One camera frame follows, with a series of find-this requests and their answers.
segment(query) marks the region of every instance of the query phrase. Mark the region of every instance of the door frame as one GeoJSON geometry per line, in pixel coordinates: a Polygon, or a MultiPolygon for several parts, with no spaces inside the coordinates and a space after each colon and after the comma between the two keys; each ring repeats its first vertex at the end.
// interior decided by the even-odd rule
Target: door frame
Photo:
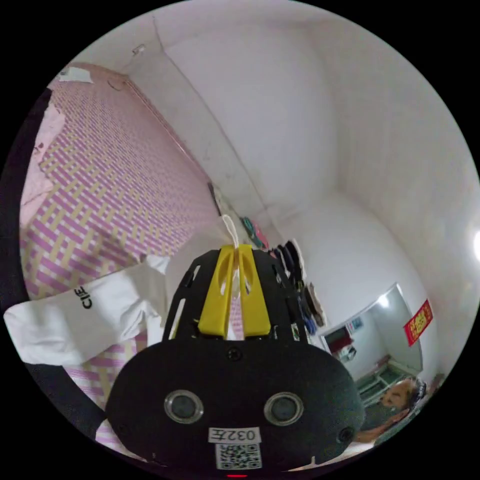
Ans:
{"type": "MultiPolygon", "coordinates": [[[[400,293],[400,296],[402,297],[403,301],[405,302],[408,314],[410,315],[410,318],[412,318],[412,316],[413,316],[412,315],[412,309],[410,308],[409,303],[405,299],[404,292],[403,292],[402,288],[400,287],[400,284],[397,281],[385,293],[381,293],[379,297],[381,297],[382,295],[388,295],[395,288],[398,290],[398,293],[400,293]]],[[[317,336],[320,338],[320,341],[322,342],[323,346],[325,347],[325,350],[328,353],[332,354],[332,352],[330,352],[330,349],[327,345],[327,341],[325,340],[326,335],[331,334],[335,330],[341,329],[342,327],[345,327],[349,322],[356,319],[357,317],[361,317],[365,312],[370,310],[378,302],[378,300],[379,299],[377,298],[376,300],[370,302],[365,308],[360,310],[357,314],[352,315],[347,320],[342,321],[341,323],[338,323],[335,326],[325,327],[325,330],[319,329],[319,332],[317,333],[317,336]]],[[[420,337],[417,339],[417,342],[418,342],[418,348],[420,349],[420,372],[421,372],[424,369],[424,355],[423,355],[423,352],[422,352],[422,344],[420,343],[420,337]]]]}

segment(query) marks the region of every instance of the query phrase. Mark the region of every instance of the hanging clothes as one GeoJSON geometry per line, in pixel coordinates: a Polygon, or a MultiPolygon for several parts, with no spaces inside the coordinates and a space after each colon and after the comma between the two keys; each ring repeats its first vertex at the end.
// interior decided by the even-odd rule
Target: hanging clothes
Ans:
{"type": "Polygon", "coordinates": [[[314,287],[314,284],[312,282],[310,282],[308,284],[308,292],[310,293],[310,298],[311,298],[311,301],[313,303],[313,306],[315,308],[315,310],[320,314],[321,316],[321,319],[322,319],[322,322],[323,322],[323,326],[327,326],[329,324],[329,320],[328,320],[328,317],[324,311],[324,309],[322,308],[322,305],[317,297],[317,293],[316,293],[316,290],[315,290],[315,287],[314,287]]]}
{"type": "Polygon", "coordinates": [[[305,287],[303,289],[303,295],[305,296],[305,301],[308,305],[308,308],[310,309],[311,311],[311,314],[315,320],[315,323],[319,326],[319,327],[324,327],[325,326],[325,322],[322,318],[322,314],[317,311],[317,309],[315,308],[315,305],[314,305],[314,302],[312,300],[312,296],[310,295],[310,291],[307,287],[305,287]]]}
{"type": "Polygon", "coordinates": [[[290,255],[290,252],[283,245],[279,245],[277,248],[280,250],[280,252],[283,255],[286,269],[290,272],[289,279],[293,284],[295,284],[297,279],[295,276],[295,263],[294,263],[294,260],[292,259],[292,255],[290,255]]]}
{"type": "Polygon", "coordinates": [[[295,240],[295,238],[292,238],[289,242],[291,243],[291,247],[295,250],[296,256],[298,258],[298,263],[299,263],[300,270],[301,270],[301,279],[302,279],[303,283],[306,283],[307,282],[307,271],[305,269],[305,262],[304,262],[304,257],[302,255],[302,251],[300,250],[299,244],[298,244],[297,240],[295,240]]]}
{"type": "Polygon", "coordinates": [[[297,283],[303,283],[303,273],[302,266],[300,264],[299,253],[297,252],[297,249],[290,240],[285,244],[285,250],[290,254],[293,262],[293,273],[295,275],[295,281],[297,283]]]}

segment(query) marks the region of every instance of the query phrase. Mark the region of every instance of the printed number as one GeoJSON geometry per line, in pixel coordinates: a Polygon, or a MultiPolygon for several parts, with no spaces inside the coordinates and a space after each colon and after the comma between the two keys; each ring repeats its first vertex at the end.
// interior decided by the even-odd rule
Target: printed number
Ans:
{"type": "Polygon", "coordinates": [[[260,432],[257,428],[210,428],[208,434],[208,441],[210,443],[221,444],[243,444],[251,443],[252,441],[261,442],[262,440],[260,439],[260,432]]]}

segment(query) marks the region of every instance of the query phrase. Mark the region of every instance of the black fabric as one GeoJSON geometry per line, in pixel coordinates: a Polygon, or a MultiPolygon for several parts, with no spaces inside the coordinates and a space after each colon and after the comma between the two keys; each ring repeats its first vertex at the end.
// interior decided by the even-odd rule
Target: black fabric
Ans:
{"type": "Polygon", "coordinates": [[[297,282],[301,282],[302,281],[302,266],[300,265],[300,258],[299,258],[299,254],[297,252],[297,249],[295,248],[295,245],[290,240],[285,244],[285,249],[288,251],[288,253],[290,254],[291,259],[293,261],[295,279],[296,279],[297,282]]]}
{"type": "Polygon", "coordinates": [[[290,252],[283,246],[279,245],[278,249],[282,252],[283,258],[285,260],[285,265],[290,272],[290,281],[292,283],[295,283],[295,280],[297,280],[297,277],[295,275],[295,264],[292,259],[292,255],[290,255],[290,252]]]}
{"type": "MultiPolygon", "coordinates": [[[[30,300],[20,259],[20,202],[35,139],[49,106],[46,89],[35,102],[13,142],[0,178],[0,310],[30,300]]],[[[53,405],[84,435],[94,440],[105,412],[90,400],[61,366],[25,364],[53,405]]]]}

